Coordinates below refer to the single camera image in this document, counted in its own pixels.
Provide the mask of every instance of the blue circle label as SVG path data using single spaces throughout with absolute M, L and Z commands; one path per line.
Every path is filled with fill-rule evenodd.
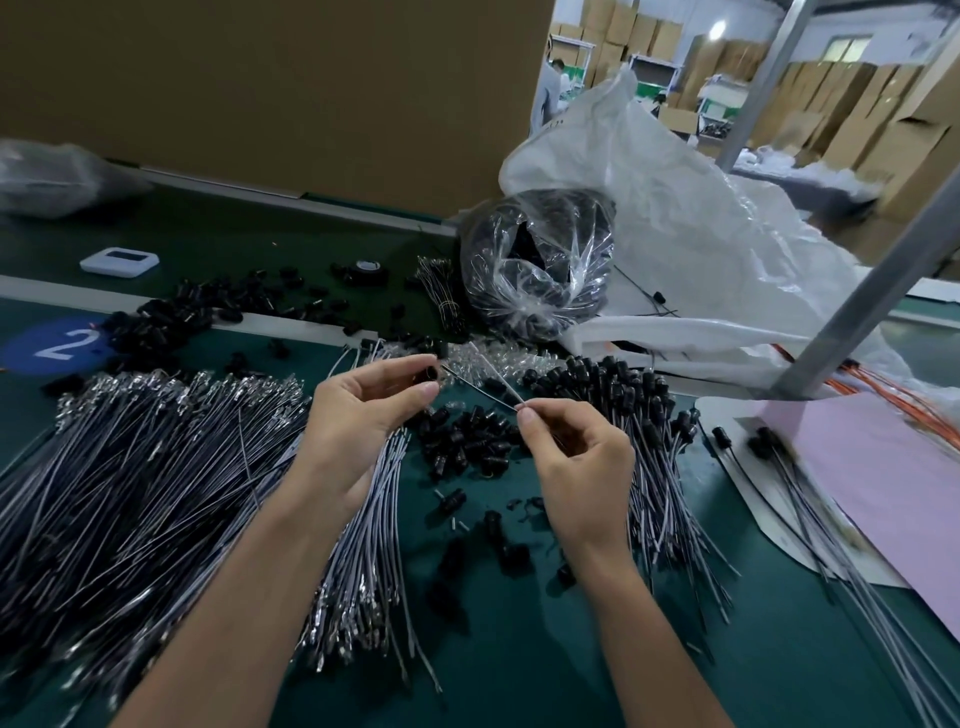
M 0 351 L 0 366 L 21 375 L 68 375 L 98 369 L 113 356 L 109 334 L 96 325 L 100 313 L 40 324 L 10 339 Z

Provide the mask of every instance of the number 2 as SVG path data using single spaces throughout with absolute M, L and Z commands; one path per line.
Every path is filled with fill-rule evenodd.
M 85 347 L 87 344 L 92 344 L 100 338 L 100 331 L 98 331 L 96 328 L 78 328 L 75 331 L 67 331 L 66 335 L 83 336 L 85 339 L 83 341 L 74 341 L 69 344 L 60 344 L 58 347 L 50 347 L 50 349 L 44 349 L 42 352 L 35 353 L 34 356 L 42 356 L 45 359 L 69 361 L 73 358 L 73 354 L 60 352 L 65 352 L 67 349 L 77 349 L 78 347 Z

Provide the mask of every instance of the clear plastic bag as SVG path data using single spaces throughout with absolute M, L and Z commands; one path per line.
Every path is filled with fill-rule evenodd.
M 152 188 L 75 144 L 0 139 L 0 213 L 55 219 Z
M 535 189 L 484 203 L 460 227 L 467 296 L 487 323 L 554 341 L 607 303 L 613 204 L 588 189 Z

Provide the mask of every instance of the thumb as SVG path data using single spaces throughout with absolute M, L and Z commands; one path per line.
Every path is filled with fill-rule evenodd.
M 438 394 L 440 394 L 440 384 L 435 381 L 425 381 L 423 384 L 407 387 L 385 400 L 376 400 L 370 404 L 373 404 L 376 409 L 379 423 L 389 432 L 420 412 L 435 400 Z
M 523 442 L 533 453 L 534 460 L 542 463 L 564 457 L 557 443 L 554 442 L 550 428 L 535 410 L 523 407 L 516 413 L 516 423 L 520 427 L 520 434 L 523 435 Z

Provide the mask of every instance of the orange wire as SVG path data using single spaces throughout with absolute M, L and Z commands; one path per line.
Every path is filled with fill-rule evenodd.
M 787 361 L 791 363 L 794 361 L 793 356 L 783 347 L 774 344 L 774 349 L 780 352 L 780 355 Z M 936 407 L 920 397 L 920 395 L 897 384 L 893 379 L 864 369 L 859 364 L 845 364 L 840 367 L 840 371 L 862 381 L 878 395 L 893 404 L 900 412 L 917 423 L 917 425 L 933 432 L 960 451 L 960 430 L 951 425 L 950 422 L 937 411 Z M 841 395 L 855 395 L 860 391 L 856 389 L 856 387 L 850 386 L 837 379 L 828 379 L 827 385 Z

